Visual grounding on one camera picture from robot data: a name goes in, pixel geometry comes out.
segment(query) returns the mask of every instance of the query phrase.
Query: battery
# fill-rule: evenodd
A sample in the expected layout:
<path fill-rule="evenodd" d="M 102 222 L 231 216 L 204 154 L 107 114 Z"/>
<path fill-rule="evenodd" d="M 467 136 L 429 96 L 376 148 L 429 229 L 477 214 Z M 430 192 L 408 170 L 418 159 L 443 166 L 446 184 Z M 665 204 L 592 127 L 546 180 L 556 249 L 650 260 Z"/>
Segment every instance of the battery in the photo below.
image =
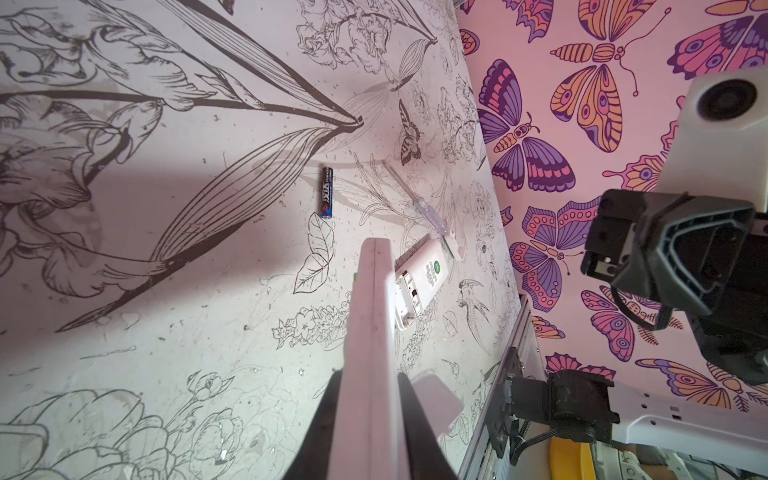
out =
<path fill-rule="evenodd" d="M 323 199 L 320 202 L 320 217 L 333 218 L 333 169 L 323 168 Z"/>

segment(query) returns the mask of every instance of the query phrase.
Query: pink wall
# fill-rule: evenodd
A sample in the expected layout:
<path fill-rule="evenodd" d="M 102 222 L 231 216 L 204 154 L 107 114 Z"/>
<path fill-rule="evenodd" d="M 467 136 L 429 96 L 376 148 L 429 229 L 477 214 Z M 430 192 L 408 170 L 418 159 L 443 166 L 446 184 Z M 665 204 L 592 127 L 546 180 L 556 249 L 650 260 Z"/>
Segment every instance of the pink wall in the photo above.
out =
<path fill-rule="evenodd" d="M 720 408 L 743 412 L 765 409 L 768 388 L 749 387 L 707 365 L 684 315 L 676 313 L 678 321 L 671 328 L 656 333 L 644 331 L 628 322 L 605 299 L 604 284 L 579 273 L 579 264 L 584 251 L 582 233 L 596 210 L 597 202 L 590 202 L 610 188 L 654 188 L 674 139 L 675 119 L 690 79 L 708 71 L 736 69 L 743 63 L 763 63 L 764 50 L 750 51 L 745 57 L 746 49 L 740 46 L 749 37 L 744 32 L 750 28 L 763 37 L 768 35 L 764 27 L 768 25 L 768 13 L 757 11 L 768 5 L 760 0 L 753 0 L 751 5 L 747 0 L 736 0 L 707 8 L 716 2 L 646 0 L 634 14 L 622 17 L 636 18 L 622 32 L 610 21 L 610 10 L 616 5 L 607 7 L 609 13 L 600 22 L 599 6 L 596 15 L 588 14 L 590 2 L 558 0 L 554 7 L 547 5 L 552 2 L 528 0 L 518 7 L 518 2 L 512 0 L 475 0 L 471 8 L 458 14 L 459 26 L 466 30 L 462 37 L 475 100 L 481 110 L 501 114 L 500 118 L 481 111 L 481 118 L 488 120 L 486 135 L 494 129 L 503 134 L 510 123 L 514 130 L 517 117 L 521 118 L 517 125 L 526 124 L 527 112 L 532 125 L 538 128 L 498 153 L 494 149 L 499 140 L 486 140 L 488 160 L 497 174 L 495 188 L 502 218 L 508 222 L 505 232 L 518 270 L 518 286 L 529 293 L 535 293 L 537 286 L 548 292 L 534 302 L 541 353 L 548 368 L 602 372 L 649 392 L 684 396 Z M 584 3 L 584 27 L 579 3 Z M 630 2 L 614 3 L 631 7 Z M 604 40 L 599 39 L 602 32 Z M 721 44 L 721 38 L 733 32 L 732 38 L 738 42 Z M 603 59 L 600 55 L 610 60 L 594 61 Z M 748 62 L 743 60 L 752 55 Z M 574 58 L 584 61 L 568 61 Z M 582 89 L 573 87 L 569 91 L 580 76 L 570 82 L 566 79 L 591 66 L 591 71 L 583 73 L 586 79 Z M 603 98 L 596 94 L 594 101 L 587 102 L 602 114 L 588 114 L 580 125 L 583 110 L 576 100 L 581 98 L 579 94 L 590 94 L 589 74 L 602 74 L 609 87 Z M 519 85 L 521 108 L 513 76 Z M 504 101 L 503 95 L 499 97 L 496 92 L 507 92 L 510 100 Z M 575 97 L 571 102 L 573 118 L 566 121 L 569 95 Z M 594 134 L 593 141 L 588 131 L 600 133 Z M 558 161 L 552 169 L 554 176 L 531 179 L 525 173 L 523 179 L 516 175 L 514 163 L 523 164 L 523 157 L 536 165 L 530 154 L 537 149 Z M 574 203 L 558 213 L 569 202 Z M 547 235 L 554 229 L 547 231 L 541 225 L 550 222 L 570 230 L 564 228 L 557 235 Z M 575 234 L 569 237 L 568 231 Z M 537 233 L 539 239 L 547 239 L 539 242 L 538 250 L 533 240 Z M 634 301 L 645 314 L 654 313 L 652 305 L 638 299 L 627 301 Z"/>

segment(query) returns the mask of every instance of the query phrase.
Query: bird drawing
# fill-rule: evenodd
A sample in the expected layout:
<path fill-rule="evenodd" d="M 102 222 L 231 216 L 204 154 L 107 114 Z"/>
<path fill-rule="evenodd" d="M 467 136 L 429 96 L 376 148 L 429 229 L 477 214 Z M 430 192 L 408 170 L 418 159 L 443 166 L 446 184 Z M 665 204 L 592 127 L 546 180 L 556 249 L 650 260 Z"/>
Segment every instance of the bird drawing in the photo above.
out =
<path fill-rule="evenodd" d="M 482 315 L 485 321 L 490 324 L 491 322 L 488 320 L 488 312 L 490 310 L 488 310 L 488 307 L 485 306 L 483 302 L 475 298 L 475 292 L 472 290 L 472 287 L 474 286 L 482 286 L 482 283 L 470 278 L 465 278 L 459 282 L 458 288 L 461 290 L 461 296 L 456 300 L 456 303 L 458 306 L 467 307 L 467 325 L 469 326 L 469 331 L 472 332 L 472 336 L 475 337 L 475 341 L 480 345 L 480 348 L 483 349 L 483 352 L 488 353 L 488 350 L 485 349 L 485 346 L 483 346 L 482 341 L 480 340 L 478 317 Z"/>

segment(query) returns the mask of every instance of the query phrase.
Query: butterfly patterned wallpaper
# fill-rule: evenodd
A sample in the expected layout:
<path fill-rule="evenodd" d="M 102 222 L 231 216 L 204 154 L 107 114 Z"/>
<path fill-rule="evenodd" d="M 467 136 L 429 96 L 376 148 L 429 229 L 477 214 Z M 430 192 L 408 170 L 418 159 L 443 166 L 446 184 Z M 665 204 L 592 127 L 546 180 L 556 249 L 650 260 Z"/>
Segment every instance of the butterfly patterned wallpaper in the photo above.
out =
<path fill-rule="evenodd" d="M 488 161 L 549 372 L 597 372 L 722 409 L 766 411 L 768 387 L 709 365 L 684 315 L 650 332 L 579 272 L 610 188 L 651 191 L 690 80 L 763 65 L 768 2 L 469 0 L 458 14 Z M 624 301 L 641 318 L 659 305 Z"/>
<path fill-rule="evenodd" d="M 384 162 L 467 247 L 394 337 L 458 469 L 520 308 L 472 92 L 447 0 L 0 2 L 0 478 L 280 478 L 429 235 Z"/>

